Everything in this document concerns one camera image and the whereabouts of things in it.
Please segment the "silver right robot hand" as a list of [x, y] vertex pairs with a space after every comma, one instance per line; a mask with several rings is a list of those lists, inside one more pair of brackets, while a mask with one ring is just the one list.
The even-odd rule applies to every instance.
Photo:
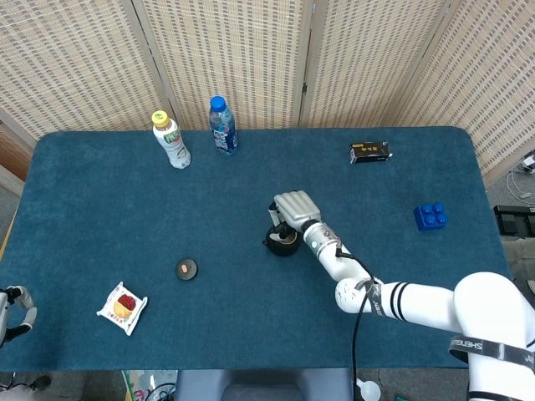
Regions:
[[293, 190], [275, 195], [268, 212], [274, 226], [286, 223], [300, 233], [303, 233], [303, 227], [309, 221], [321, 220], [319, 208], [303, 190]]

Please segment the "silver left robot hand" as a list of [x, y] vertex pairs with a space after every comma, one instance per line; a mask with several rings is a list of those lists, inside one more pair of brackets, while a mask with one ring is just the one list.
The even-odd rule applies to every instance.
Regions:
[[[8, 327], [9, 308], [14, 304], [26, 311], [23, 321], [16, 327]], [[38, 309], [24, 286], [10, 286], [1, 290], [1, 347], [14, 338], [22, 336], [33, 329]]]

